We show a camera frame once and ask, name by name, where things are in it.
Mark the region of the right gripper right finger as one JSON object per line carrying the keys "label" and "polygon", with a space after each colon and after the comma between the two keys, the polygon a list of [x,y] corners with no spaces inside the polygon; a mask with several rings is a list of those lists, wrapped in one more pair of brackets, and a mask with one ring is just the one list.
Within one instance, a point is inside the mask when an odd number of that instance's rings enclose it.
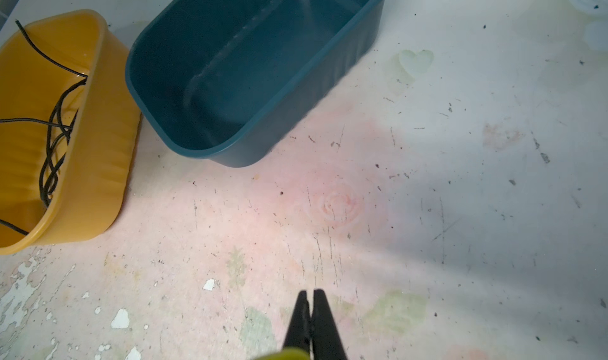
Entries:
{"label": "right gripper right finger", "polygon": [[347,360],[326,293],[321,289],[313,292],[311,316],[311,342],[316,360]]}

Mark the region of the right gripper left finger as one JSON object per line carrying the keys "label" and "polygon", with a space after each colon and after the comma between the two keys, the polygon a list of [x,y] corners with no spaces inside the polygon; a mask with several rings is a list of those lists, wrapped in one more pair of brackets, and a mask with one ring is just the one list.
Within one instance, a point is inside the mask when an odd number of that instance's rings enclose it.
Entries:
{"label": "right gripper left finger", "polygon": [[307,292],[299,292],[288,330],[283,341],[283,350],[295,350],[303,355],[311,355],[311,313]]}

